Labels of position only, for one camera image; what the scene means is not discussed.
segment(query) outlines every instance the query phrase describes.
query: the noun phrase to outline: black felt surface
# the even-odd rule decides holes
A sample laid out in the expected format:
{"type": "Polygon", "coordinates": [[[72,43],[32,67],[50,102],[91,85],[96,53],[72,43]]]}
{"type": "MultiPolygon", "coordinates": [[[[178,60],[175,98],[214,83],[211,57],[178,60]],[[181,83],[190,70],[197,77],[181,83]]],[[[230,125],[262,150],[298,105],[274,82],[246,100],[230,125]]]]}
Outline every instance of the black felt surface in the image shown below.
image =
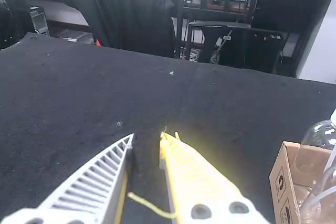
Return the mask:
{"type": "MultiPolygon", "coordinates": [[[[268,175],[281,142],[328,118],[335,97],[330,84],[28,35],[0,52],[0,218],[37,207],[130,133],[129,190],[169,210],[158,167],[167,125],[274,222],[268,175]]],[[[122,223],[170,221],[127,199],[122,223]]]]}

